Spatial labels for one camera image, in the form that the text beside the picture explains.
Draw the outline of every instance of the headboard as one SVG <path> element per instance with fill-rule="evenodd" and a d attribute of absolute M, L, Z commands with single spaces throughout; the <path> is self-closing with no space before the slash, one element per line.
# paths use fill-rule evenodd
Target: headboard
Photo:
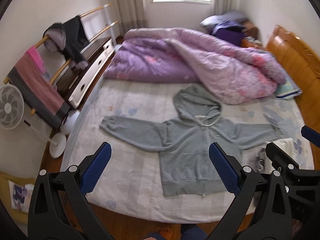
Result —
<path fill-rule="evenodd" d="M 320 132 L 320 58 L 298 36 L 276 25 L 266 50 L 276 56 L 302 94 L 296 97 L 305 124 Z M 315 169 L 320 170 L 320 149 L 311 144 Z"/>

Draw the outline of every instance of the gray pillow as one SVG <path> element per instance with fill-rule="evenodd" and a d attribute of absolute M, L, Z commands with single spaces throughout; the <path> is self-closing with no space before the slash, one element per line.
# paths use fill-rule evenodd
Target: gray pillow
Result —
<path fill-rule="evenodd" d="M 212 30 L 223 21 L 230 20 L 238 23 L 243 23 L 248 21 L 248 17 L 241 11 L 229 11 L 222 15 L 210 16 L 207 19 L 204 19 L 200 25 L 207 30 L 208 33 L 211 33 Z"/>

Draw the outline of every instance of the gray-green zip hoodie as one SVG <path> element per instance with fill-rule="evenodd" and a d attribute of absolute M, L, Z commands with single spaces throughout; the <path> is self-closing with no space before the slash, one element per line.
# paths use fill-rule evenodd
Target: gray-green zip hoodie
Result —
<path fill-rule="evenodd" d="M 108 134 L 148 152 L 158 152 L 164 196 L 225 191 L 208 149 L 218 142 L 241 163 L 241 150 L 281 137 L 271 124 L 234 124 L 222 118 L 221 104 L 201 85 L 180 90 L 173 103 L 178 117 L 163 123 L 122 116 L 104 117 Z"/>

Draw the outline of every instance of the white bed sheet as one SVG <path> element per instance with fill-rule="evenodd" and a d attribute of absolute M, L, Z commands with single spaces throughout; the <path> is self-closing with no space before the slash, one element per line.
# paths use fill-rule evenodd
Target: white bed sheet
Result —
<path fill-rule="evenodd" d="M 159 158 L 107 135 L 99 125 L 105 115 L 122 115 L 154 122 L 177 116 L 172 97 L 190 84 L 154 84 L 106 80 L 99 96 L 91 104 L 83 124 L 78 128 L 68 166 L 79 163 L 107 141 L 112 157 L 89 202 L 121 214 L 168 223 L 206 223 L 220 220 L 234 195 L 220 192 L 207 196 L 178 195 L 164 197 Z M 223 104 L 222 116 L 235 123 L 277 123 L 295 141 L 300 168 L 313 169 L 310 143 L 300 134 L 304 125 L 294 100 L 263 98 L 236 106 Z M 254 166 L 260 147 L 243 154 L 242 165 Z"/>

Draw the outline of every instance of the drying rack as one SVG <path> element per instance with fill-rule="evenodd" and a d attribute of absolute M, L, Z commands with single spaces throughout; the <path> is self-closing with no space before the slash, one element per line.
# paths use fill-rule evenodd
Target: drying rack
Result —
<path fill-rule="evenodd" d="M 99 10 L 102 10 L 102 9 L 105 9 L 105 12 L 106 12 L 106 15 L 107 15 L 107 21 L 108 21 L 108 25 L 103 29 L 101 30 L 100 32 L 98 32 L 95 36 L 93 36 L 90 40 L 89 40 L 89 43 L 92 43 L 96 38 L 98 38 L 101 34 L 103 34 L 104 32 L 106 32 L 107 30 L 110 29 L 110 32 L 111 32 L 111 39 L 113 41 L 113 44 L 116 45 L 116 37 L 115 37 L 115 34 L 113 32 L 113 29 L 112 27 L 117 24 L 119 21 L 115 21 L 115 22 L 111 22 L 111 19 L 110 19 L 110 16 L 109 16 L 109 12 L 108 12 L 108 7 L 111 6 L 112 4 L 109 3 L 109 4 L 105 4 L 103 6 L 100 6 L 100 7 L 97 7 L 91 11 L 88 11 L 84 14 L 82 14 L 80 16 L 80 18 L 83 18 L 89 14 L 92 14 L 96 11 L 99 11 Z M 44 36 L 36 45 L 35 47 L 36 48 L 39 48 L 42 44 L 44 44 L 50 37 L 48 35 Z M 64 71 L 64 69 L 71 63 L 72 59 L 68 59 L 59 69 L 58 71 L 54 74 L 54 76 L 50 79 L 49 81 L 49 84 L 50 85 L 53 85 L 54 82 L 56 81 L 56 79 L 60 76 L 60 74 Z M 9 78 L 6 77 L 4 79 L 4 84 L 7 84 L 9 82 Z M 34 115 L 36 113 L 36 110 L 33 108 L 31 110 L 31 115 Z"/>

